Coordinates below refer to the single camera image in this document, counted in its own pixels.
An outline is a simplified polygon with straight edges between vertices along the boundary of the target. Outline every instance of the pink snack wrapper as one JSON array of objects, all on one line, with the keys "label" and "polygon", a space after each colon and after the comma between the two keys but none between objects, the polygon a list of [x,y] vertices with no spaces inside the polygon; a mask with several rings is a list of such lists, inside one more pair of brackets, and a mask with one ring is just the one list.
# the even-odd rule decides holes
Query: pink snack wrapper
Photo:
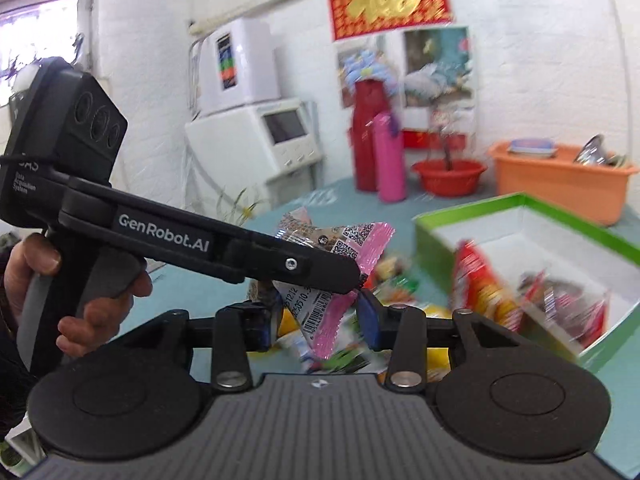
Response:
[{"label": "pink snack wrapper", "polygon": [[[353,258],[360,272],[370,274],[395,229],[374,222],[319,229],[312,225],[306,208],[284,215],[276,237]],[[316,357],[328,359],[334,353],[338,327],[358,293],[332,294],[308,287],[274,282],[284,305],[296,318],[306,342]]]}]

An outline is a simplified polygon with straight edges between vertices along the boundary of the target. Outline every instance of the green and white box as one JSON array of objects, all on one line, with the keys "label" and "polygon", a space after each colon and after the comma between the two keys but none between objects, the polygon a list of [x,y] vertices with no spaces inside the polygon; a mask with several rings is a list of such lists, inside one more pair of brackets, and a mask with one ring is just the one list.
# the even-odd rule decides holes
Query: green and white box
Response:
[{"label": "green and white box", "polygon": [[521,332],[589,370],[598,370],[640,324],[640,249],[607,230],[526,194],[417,216],[416,260],[447,294],[455,251],[472,240],[502,284],[516,291],[525,272],[546,270],[584,287],[596,301],[610,293],[606,331],[583,349],[530,303]]}]

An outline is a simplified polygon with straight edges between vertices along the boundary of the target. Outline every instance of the blue table surface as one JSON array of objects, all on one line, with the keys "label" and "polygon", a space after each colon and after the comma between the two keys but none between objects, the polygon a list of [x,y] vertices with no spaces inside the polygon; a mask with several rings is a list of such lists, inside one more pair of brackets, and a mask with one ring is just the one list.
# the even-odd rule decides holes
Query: blue table surface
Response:
[{"label": "blue table surface", "polygon": [[[293,201],[248,222],[245,227],[272,234],[281,216],[297,207],[306,206],[318,227],[340,226],[365,222],[388,222],[396,233],[389,250],[411,256],[414,253],[412,219],[421,213],[482,200],[494,196],[494,190],[481,188],[473,196],[443,199],[426,195],[413,180],[408,181],[408,198],[388,205],[375,194],[354,190],[351,179],[341,180],[308,196]],[[620,222],[610,228],[615,234],[640,246],[640,218],[626,209]],[[122,331],[174,308],[188,310],[191,317],[212,316],[227,304],[246,297],[246,283],[230,285],[196,272],[165,266],[152,273],[154,292],[149,298],[137,299]],[[425,275],[420,276],[418,298],[436,304],[447,304],[447,296]],[[200,381],[209,381],[209,352],[196,350],[191,374]],[[295,372],[293,360],[265,355],[252,360],[256,376],[271,372]],[[604,460],[624,475],[632,478],[640,472],[640,329],[625,342],[611,361],[597,373],[612,399],[612,413],[606,432],[598,446]]]}]

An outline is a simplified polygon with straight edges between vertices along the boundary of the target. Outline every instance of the bottle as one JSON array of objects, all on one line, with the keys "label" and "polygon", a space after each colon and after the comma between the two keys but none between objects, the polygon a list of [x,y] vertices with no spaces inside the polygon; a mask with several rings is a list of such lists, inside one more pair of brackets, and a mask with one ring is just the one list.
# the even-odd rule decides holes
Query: bottle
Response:
[{"label": "bottle", "polygon": [[355,85],[353,125],[350,130],[356,189],[377,191],[376,155],[373,139],[373,119],[391,111],[382,81],[365,79]]},{"label": "bottle", "polygon": [[392,112],[373,119],[378,197],[381,202],[400,202],[406,198],[404,143],[398,120]]}]

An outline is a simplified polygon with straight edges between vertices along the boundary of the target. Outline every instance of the red vase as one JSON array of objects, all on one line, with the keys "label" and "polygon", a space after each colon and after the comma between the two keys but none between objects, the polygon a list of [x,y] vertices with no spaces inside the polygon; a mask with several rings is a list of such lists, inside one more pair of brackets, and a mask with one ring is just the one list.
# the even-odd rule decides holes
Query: red vase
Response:
[{"label": "red vase", "polygon": [[377,191],[376,153],[373,139],[373,118],[391,111],[382,81],[367,79],[356,83],[351,127],[353,167],[356,189]]}]

